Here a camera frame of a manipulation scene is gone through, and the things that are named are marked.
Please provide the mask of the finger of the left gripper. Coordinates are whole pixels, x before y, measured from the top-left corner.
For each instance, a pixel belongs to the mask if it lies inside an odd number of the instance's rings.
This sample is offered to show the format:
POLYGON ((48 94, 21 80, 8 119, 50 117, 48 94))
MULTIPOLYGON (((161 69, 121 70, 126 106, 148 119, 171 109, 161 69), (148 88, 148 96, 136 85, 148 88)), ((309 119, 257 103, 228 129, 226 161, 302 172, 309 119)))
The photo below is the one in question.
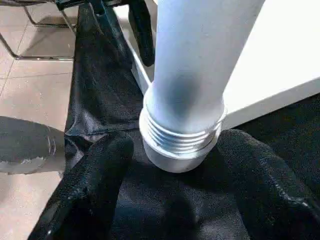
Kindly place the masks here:
POLYGON ((128 19, 138 45, 141 60, 145 66, 150 67, 155 63, 150 12, 144 0, 131 0, 128 6, 128 19))

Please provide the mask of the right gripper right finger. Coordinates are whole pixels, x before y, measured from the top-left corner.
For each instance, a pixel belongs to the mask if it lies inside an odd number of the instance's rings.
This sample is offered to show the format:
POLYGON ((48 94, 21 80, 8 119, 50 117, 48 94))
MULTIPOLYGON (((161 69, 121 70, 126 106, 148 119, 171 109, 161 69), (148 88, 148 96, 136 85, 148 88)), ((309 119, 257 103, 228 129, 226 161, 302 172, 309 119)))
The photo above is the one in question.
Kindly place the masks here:
POLYGON ((318 240, 320 202, 285 161, 248 133, 229 129, 216 144, 253 240, 318 240))

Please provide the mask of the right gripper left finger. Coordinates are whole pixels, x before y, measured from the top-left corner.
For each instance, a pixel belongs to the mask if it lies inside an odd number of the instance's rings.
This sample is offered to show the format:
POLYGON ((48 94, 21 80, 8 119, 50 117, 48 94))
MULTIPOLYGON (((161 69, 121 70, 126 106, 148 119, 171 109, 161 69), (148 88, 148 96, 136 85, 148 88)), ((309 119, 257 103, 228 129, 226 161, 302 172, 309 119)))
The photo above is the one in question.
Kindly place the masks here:
POLYGON ((125 132, 106 135, 93 143, 64 174, 29 239, 108 239, 119 190, 133 153, 134 143, 125 132))

